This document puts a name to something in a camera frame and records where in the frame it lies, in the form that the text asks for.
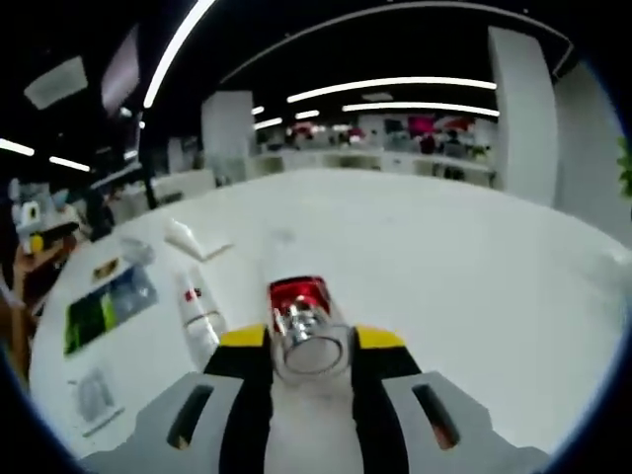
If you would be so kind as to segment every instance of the white pillar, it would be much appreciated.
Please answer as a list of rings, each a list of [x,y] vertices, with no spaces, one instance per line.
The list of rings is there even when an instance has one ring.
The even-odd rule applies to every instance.
[[[167,143],[167,159],[169,160],[169,173],[180,173],[185,171],[185,157],[182,151],[182,140],[180,138],[169,138]]]
[[[254,140],[250,91],[220,91],[201,105],[204,166],[232,182],[245,178],[245,159]]]
[[[552,205],[558,162],[555,96],[537,39],[490,27],[498,109],[496,164],[509,194]]]

